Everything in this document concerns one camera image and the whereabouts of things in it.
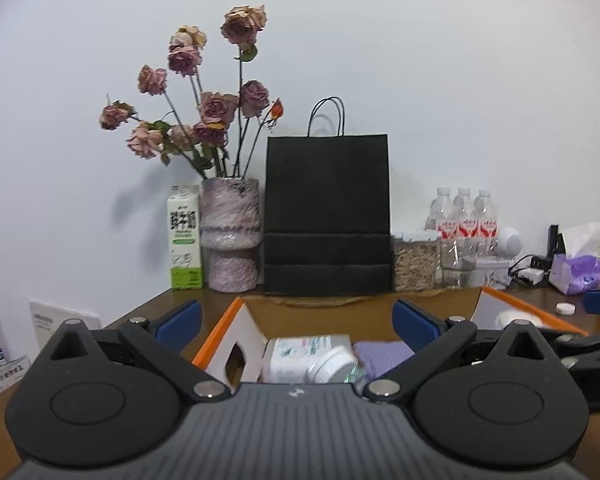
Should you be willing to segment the small white cap on table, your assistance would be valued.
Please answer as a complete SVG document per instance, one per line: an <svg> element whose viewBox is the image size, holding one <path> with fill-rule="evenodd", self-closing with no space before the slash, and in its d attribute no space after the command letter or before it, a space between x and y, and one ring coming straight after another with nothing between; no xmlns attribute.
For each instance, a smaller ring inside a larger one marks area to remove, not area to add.
<svg viewBox="0 0 600 480"><path fill-rule="evenodd" d="M576 306L570 302L558 302L555 306L555 311L561 316L573 316L576 313Z"/></svg>

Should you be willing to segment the purple tissue pack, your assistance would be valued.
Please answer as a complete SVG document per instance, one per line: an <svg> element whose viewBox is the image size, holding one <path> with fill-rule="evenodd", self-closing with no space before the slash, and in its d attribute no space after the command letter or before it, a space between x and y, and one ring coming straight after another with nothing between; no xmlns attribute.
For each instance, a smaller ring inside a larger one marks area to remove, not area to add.
<svg viewBox="0 0 600 480"><path fill-rule="evenodd" d="M548 281L565 296L600 287L600 222L562 230Z"/></svg>

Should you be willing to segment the black cosmetic bottle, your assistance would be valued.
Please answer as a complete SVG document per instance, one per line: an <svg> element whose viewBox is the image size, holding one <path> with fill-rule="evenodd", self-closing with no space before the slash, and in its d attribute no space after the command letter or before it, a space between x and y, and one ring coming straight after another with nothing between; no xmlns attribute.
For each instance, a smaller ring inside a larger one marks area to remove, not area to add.
<svg viewBox="0 0 600 480"><path fill-rule="evenodd" d="M566 248L564 237L560 232L558 224L551 224L548 228L547 258L552 260L556 255L565 255Z"/></svg>

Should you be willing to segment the white round lamp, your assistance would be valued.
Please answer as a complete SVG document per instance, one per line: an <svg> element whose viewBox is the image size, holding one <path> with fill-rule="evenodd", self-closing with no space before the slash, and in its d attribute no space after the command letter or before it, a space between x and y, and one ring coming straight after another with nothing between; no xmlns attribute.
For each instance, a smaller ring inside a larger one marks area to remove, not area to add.
<svg viewBox="0 0 600 480"><path fill-rule="evenodd" d="M513 259L521 252L520 233L514 228L499 228L496 237L496 253L500 258Z"/></svg>

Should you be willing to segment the white round tin box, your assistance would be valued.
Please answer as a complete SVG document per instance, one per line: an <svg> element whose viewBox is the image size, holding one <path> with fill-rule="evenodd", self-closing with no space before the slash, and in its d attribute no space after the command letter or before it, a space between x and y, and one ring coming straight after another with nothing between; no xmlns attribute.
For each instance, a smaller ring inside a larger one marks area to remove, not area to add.
<svg viewBox="0 0 600 480"><path fill-rule="evenodd" d="M465 260L468 287L506 289L512 282L512 262L500 257L470 257Z"/></svg>

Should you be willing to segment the orange white cardboard box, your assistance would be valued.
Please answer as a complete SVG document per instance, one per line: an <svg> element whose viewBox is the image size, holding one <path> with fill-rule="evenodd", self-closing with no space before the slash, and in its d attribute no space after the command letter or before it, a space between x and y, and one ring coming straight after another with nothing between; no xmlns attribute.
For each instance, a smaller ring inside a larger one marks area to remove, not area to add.
<svg viewBox="0 0 600 480"><path fill-rule="evenodd" d="M275 338L347 335L352 342L395 341L393 305L400 299L444 320L457 314L491 327L500 312L516 310L539 318L544 325L586 335L588 316L579 308L572 318L555 313L562 297L550 289L519 298L490 287L438 289L429 292L392 292L370 297L284 298L262 295L237 297L224 311L202 306L202 329L189 344L192 363L222 382L230 352L238 348L246 361L245 382L254 382L262 370L266 343Z"/></svg>

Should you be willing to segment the right red-label water bottle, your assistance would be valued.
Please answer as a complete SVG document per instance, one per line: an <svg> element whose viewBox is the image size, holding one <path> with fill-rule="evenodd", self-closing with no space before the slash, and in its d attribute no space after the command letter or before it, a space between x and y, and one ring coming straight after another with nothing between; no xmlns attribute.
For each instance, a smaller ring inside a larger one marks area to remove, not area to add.
<svg viewBox="0 0 600 480"><path fill-rule="evenodd" d="M477 237L479 257L490 256L498 236L498 207L494 204L489 190L483 188L475 199L477 214Z"/></svg>

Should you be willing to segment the red-label water bottle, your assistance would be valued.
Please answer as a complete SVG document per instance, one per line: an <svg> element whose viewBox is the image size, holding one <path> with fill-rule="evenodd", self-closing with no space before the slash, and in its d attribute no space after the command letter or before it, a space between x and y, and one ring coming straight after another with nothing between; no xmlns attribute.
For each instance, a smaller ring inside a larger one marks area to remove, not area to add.
<svg viewBox="0 0 600 480"><path fill-rule="evenodd" d="M459 188L453 200L457 212L456 236L458 238L475 237L478 233L478 214L469 188Z"/></svg>
<svg viewBox="0 0 600 480"><path fill-rule="evenodd" d="M437 188L437 196L429 209L425 229L436 231L442 240L452 240L457 231L457 210L449 188Z"/></svg>
<svg viewBox="0 0 600 480"><path fill-rule="evenodd" d="M494 204L489 190L483 188L475 199L477 214L477 237L479 257L490 256L498 236L498 207Z"/></svg>

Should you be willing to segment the clear drinking glass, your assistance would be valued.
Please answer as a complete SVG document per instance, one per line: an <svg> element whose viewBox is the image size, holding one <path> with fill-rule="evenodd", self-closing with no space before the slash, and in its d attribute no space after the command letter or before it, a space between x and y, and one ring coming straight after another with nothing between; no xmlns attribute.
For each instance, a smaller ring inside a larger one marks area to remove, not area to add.
<svg viewBox="0 0 600 480"><path fill-rule="evenodd" d="M465 288L474 268L478 249L477 237L442 240L439 244L440 285L443 288Z"/></svg>

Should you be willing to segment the middle red-label water bottle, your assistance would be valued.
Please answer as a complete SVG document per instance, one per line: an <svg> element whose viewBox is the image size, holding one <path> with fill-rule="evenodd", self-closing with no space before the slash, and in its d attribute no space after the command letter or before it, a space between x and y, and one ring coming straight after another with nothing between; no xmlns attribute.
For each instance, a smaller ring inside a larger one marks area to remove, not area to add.
<svg viewBox="0 0 600 480"><path fill-rule="evenodd" d="M456 236L458 238L475 237L478 233L478 214L469 188L459 188L453 200L457 212Z"/></svg>

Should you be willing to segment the white plastic bottle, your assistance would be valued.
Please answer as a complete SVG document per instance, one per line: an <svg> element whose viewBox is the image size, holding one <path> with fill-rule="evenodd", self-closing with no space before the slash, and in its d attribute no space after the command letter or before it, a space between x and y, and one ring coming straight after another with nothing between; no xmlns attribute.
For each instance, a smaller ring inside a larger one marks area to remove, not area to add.
<svg viewBox="0 0 600 480"><path fill-rule="evenodd" d="M337 346L321 356L309 367L306 379L309 384L357 385L366 378L366 368L352 350Z"/></svg>

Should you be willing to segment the left red-label water bottle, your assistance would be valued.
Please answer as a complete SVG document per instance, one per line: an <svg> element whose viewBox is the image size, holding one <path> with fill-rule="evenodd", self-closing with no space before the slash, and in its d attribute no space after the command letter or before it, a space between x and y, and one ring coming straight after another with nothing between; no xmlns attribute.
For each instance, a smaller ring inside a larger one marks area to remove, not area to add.
<svg viewBox="0 0 600 480"><path fill-rule="evenodd" d="M442 240L452 240L457 231L457 210L449 188L437 188L437 196L429 209L425 229L436 231Z"/></svg>

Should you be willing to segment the white wet wipes pack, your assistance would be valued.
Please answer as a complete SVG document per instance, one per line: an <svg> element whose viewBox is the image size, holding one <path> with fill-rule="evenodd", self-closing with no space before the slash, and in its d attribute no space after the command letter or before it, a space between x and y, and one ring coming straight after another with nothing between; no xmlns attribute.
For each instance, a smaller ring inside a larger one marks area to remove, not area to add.
<svg viewBox="0 0 600 480"><path fill-rule="evenodd" d="M267 384L306 384L312 368L335 349L353 356L348 335L272 338L263 353L260 381Z"/></svg>

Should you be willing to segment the purple marbled ceramic vase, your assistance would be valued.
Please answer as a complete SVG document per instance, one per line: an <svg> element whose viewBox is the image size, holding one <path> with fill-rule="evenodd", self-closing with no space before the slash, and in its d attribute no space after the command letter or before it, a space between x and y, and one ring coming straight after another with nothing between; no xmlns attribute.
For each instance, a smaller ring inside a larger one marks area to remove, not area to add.
<svg viewBox="0 0 600 480"><path fill-rule="evenodd" d="M228 294L249 292L257 286L257 249L262 240L258 180L204 180L200 199L208 286Z"/></svg>

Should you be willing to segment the white board leaning on wall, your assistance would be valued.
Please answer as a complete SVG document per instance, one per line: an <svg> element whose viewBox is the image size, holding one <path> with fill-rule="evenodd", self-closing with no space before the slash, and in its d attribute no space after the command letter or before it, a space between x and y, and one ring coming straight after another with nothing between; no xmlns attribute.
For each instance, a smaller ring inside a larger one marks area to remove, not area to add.
<svg viewBox="0 0 600 480"><path fill-rule="evenodd" d="M100 330L102 321L97 315L76 312L61 307L49 306L31 301L29 304L38 348L43 349L62 323L68 320L81 320L89 330Z"/></svg>

